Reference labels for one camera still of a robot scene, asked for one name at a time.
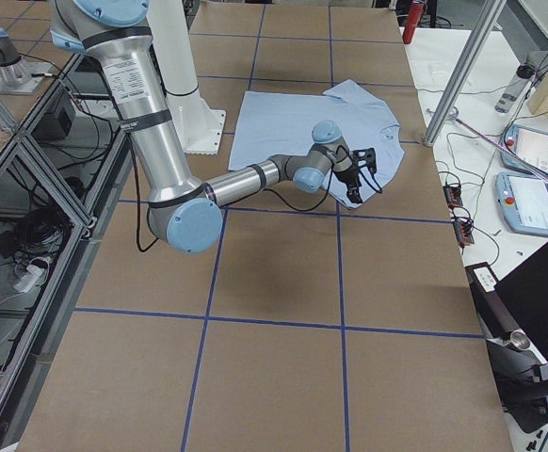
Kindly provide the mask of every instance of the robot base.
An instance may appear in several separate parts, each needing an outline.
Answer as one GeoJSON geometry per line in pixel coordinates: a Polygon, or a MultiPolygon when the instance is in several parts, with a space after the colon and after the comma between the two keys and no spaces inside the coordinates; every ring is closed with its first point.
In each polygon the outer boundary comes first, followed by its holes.
{"type": "MultiPolygon", "coordinates": [[[[52,69],[52,64],[50,63],[30,63],[27,61],[26,66],[31,73],[48,73],[52,69]]],[[[12,87],[4,82],[4,79],[0,74],[0,94],[33,94],[43,79],[44,77],[31,77],[31,80],[28,82],[25,82],[18,87],[12,87]]]]}

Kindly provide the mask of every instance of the blue tape grid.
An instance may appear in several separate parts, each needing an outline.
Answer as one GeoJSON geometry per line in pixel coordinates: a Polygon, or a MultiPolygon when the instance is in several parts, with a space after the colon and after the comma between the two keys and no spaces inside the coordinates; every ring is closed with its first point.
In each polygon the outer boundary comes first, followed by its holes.
{"type": "MultiPolygon", "coordinates": [[[[273,80],[273,79],[261,79],[255,77],[255,67],[257,57],[259,55],[259,42],[262,36],[262,29],[264,25],[266,6],[263,6],[262,16],[260,19],[259,31],[257,37],[251,36],[252,38],[257,38],[255,43],[255,49],[253,52],[253,61],[251,64],[250,77],[226,77],[226,76],[216,76],[208,75],[203,76],[202,78],[221,78],[221,79],[237,79],[237,80],[246,80],[248,82],[248,87],[251,89],[251,84],[253,81],[291,81],[291,82],[300,82],[300,83],[318,83],[308,80],[273,80]]],[[[332,24],[331,24],[331,13],[329,8],[329,47],[330,47],[330,80],[327,82],[319,82],[322,84],[328,84],[331,87],[334,86],[334,65],[333,65],[333,41],[332,38],[332,24]]],[[[363,84],[363,85],[373,85],[381,86],[376,84],[363,84]]],[[[398,88],[405,88],[404,86],[391,86],[398,88]]],[[[225,135],[233,136],[233,132],[226,133],[225,135]]],[[[401,141],[402,143],[416,143],[415,141],[401,141]]],[[[135,200],[120,200],[121,203],[135,203],[135,200]]],[[[328,324],[319,324],[319,323],[305,323],[305,322],[289,322],[289,321],[275,321],[275,320],[263,320],[263,319],[254,319],[254,318],[236,318],[236,317],[224,317],[224,316],[213,316],[210,315],[211,306],[213,302],[213,296],[215,292],[215,284],[217,283],[217,276],[219,270],[220,256],[223,246],[223,241],[225,239],[224,234],[218,242],[218,251],[216,254],[216,263],[214,266],[214,274],[211,282],[209,299],[207,301],[207,309],[205,315],[182,315],[182,314],[171,314],[171,313],[155,313],[155,312],[137,312],[137,311],[125,311],[125,310],[113,310],[113,309],[101,309],[101,308],[76,308],[77,312],[86,312],[86,313],[109,313],[109,314],[119,314],[119,315],[147,315],[147,316],[164,316],[164,317],[174,317],[181,319],[194,319],[200,320],[203,322],[201,341],[199,345],[199,353],[197,361],[195,364],[195,373],[193,377],[193,383],[191,387],[190,398],[188,401],[188,407],[186,411],[186,420],[185,420],[185,429],[183,434],[183,440],[180,446],[180,452],[185,452],[188,435],[191,427],[192,419],[192,410],[194,399],[197,393],[197,385],[200,377],[201,371],[201,360],[202,354],[205,347],[205,338],[208,332],[208,325],[210,322],[224,322],[224,323],[239,323],[239,324],[253,324],[253,325],[270,325],[270,326],[279,326],[286,328],[307,328],[307,329],[324,329],[324,330],[333,330],[339,331],[341,339],[341,365],[342,365],[342,375],[343,375],[343,401],[344,401],[344,431],[345,431],[345,450],[350,452],[351,450],[351,431],[350,431],[350,422],[349,422],[349,384],[347,376],[347,331],[358,331],[362,333],[386,333],[386,334],[407,334],[407,335],[416,335],[416,336],[436,336],[436,337],[448,337],[448,338],[461,338],[461,339],[483,339],[482,335],[479,334],[470,334],[470,333],[457,333],[457,332],[443,332],[443,331],[411,331],[411,330],[401,330],[401,329],[385,329],[385,328],[371,328],[363,326],[353,326],[346,324],[346,311],[345,311],[345,286],[344,286],[344,270],[343,270],[343,240],[342,240],[342,218],[355,218],[360,220],[389,220],[389,221],[402,221],[402,222],[420,222],[420,223],[433,223],[433,224],[451,224],[449,220],[436,220],[436,219],[426,219],[426,218],[393,218],[393,217],[383,217],[383,216],[367,216],[367,215],[349,215],[342,214],[340,210],[339,202],[336,203],[336,209],[334,213],[327,212],[295,212],[292,210],[266,210],[250,207],[237,207],[229,206],[223,209],[224,210],[224,228],[228,219],[230,211],[239,211],[239,212],[261,212],[261,213],[277,213],[277,214],[286,214],[286,215],[303,215],[303,216],[312,216],[312,217],[327,217],[336,219],[336,237],[337,237],[337,266],[338,266],[338,279],[339,279],[339,311],[340,311],[340,324],[339,325],[328,325],[328,324]]]]}
{"type": "MultiPolygon", "coordinates": [[[[35,21],[44,21],[44,22],[48,22],[48,20],[46,19],[27,19],[27,18],[24,18],[23,16],[25,16],[25,14],[33,8],[33,6],[35,5],[35,2],[29,2],[29,6],[17,17],[0,17],[0,20],[12,20],[12,24],[10,24],[7,28],[6,28],[6,31],[8,32],[8,30],[14,26],[15,24],[17,24],[19,21],[21,20],[26,20],[26,21],[31,21],[31,20],[35,20],[35,21]]],[[[40,44],[41,42],[47,42],[47,41],[52,41],[52,40],[47,40],[46,37],[50,34],[50,30],[47,30],[45,31],[39,40],[19,40],[19,39],[16,39],[16,38],[12,38],[15,46],[16,46],[16,43],[17,41],[20,41],[20,42],[35,42],[34,45],[29,49],[28,53],[29,55],[32,55],[32,52],[34,51],[34,49],[38,46],[38,44],[40,44]]]]}

